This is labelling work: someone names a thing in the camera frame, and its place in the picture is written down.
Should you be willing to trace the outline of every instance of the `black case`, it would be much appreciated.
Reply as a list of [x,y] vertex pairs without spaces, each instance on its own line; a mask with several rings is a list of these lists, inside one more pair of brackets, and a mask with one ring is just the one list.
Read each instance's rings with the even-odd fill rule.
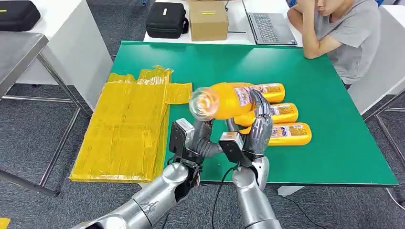
[[0,31],[28,31],[39,18],[31,1],[0,1]]
[[189,30],[181,3],[155,2],[146,18],[146,32],[154,38],[179,38]]

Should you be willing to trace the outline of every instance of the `person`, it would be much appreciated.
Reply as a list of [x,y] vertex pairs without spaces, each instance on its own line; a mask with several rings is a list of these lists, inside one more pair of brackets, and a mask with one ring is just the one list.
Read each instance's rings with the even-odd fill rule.
[[305,57],[327,54],[346,89],[365,75],[380,42],[375,0],[298,0],[288,18]]

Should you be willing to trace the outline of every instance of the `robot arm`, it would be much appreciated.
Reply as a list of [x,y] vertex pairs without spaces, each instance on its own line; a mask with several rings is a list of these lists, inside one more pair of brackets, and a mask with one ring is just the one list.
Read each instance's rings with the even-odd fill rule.
[[185,119],[172,124],[169,150],[172,163],[148,186],[112,212],[74,229],[151,229],[159,220],[200,183],[202,163],[206,157],[224,152],[229,161],[240,166],[232,181],[236,186],[242,220],[247,229],[281,229],[271,205],[262,192],[266,185],[269,162],[264,149],[270,138],[273,121],[269,104],[256,90],[251,92],[256,103],[256,120],[248,135],[242,136],[228,120],[232,132],[224,133],[219,144],[210,142],[212,121]]
[[199,185],[205,157],[220,152],[210,142],[212,122],[196,121],[194,126],[182,118],[172,124],[169,150],[172,163],[152,183],[112,212],[74,229],[151,229],[159,220]]
[[246,229],[281,229],[271,205],[263,193],[269,172],[269,161],[264,156],[273,127],[270,105],[256,90],[251,91],[256,104],[256,120],[250,133],[243,138],[233,120],[227,120],[228,129],[219,144],[228,160],[239,163],[232,174],[242,221]]

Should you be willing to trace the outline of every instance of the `yellow plastic bag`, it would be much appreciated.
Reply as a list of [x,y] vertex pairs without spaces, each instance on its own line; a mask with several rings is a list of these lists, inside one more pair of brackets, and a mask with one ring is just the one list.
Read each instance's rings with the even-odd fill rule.
[[88,182],[147,183],[163,169],[168,104],[188,102],[192,84],[170,83],[171,69],[110,74],[69,178]]
[[6,229],[10,223],[10,219],[8,218],[0,218],[0,229]]

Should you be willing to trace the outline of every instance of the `orange juice bottle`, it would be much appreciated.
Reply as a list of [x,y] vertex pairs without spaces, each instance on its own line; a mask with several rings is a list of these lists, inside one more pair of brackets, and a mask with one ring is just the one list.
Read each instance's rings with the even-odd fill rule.
[[[248,134],[251,127],[240,130],[241,134]],[[269,146],[303,146],[312,139],[312,132],[306,123],[274,124],[271,131]]]
[[271,103],[281,102],[286,94],[280,83],[253,85],[251,83],[217,83],[199,88],[191,94],[191,114],[202,121],[228,119],[253,110],[250,90],[257,89]]
[[[298,119],[298,109],[292,103],[273,104],[270,106],[271,117],[276,123],[294,123]],[[237,116],[234,118],[235,123],[241,126],[251,126],[256,119],[255,111]]]

